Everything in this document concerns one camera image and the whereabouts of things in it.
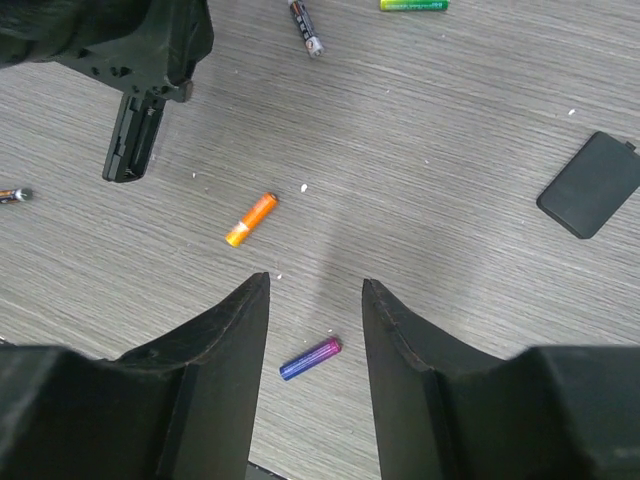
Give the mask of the black remote control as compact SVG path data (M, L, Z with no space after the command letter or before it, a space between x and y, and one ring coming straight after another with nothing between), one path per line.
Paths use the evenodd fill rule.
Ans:
M102 178L127 183L144 177L159 131L166 100L124 94L116 117Z

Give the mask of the black battery cover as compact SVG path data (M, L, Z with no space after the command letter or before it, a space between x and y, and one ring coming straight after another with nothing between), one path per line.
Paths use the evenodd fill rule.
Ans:
M536 199L537 207L581 240L592 238L639 187L639 153L598 131Z

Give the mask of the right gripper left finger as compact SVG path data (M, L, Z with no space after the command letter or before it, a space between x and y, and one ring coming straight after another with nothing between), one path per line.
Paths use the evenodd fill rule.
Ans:
M1 349L5 479L241 479L248 467L270 279L115 360Z

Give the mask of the orange battery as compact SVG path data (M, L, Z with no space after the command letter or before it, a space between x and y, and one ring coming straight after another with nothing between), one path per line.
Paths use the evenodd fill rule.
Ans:
M265 193L226 235L226 242L232 247L240 246L278 203L278 197L274 193Z

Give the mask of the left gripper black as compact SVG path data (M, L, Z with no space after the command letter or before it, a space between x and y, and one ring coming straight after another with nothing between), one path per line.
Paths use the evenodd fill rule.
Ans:
M127 95L186 102L212 50L205 1L4 1L1 66L57 62Z

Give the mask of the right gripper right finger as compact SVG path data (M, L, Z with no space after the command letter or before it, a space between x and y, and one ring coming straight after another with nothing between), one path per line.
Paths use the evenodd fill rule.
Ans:
M534 346L502 360L381 282L362 321L385 479L635 479L639 351Z

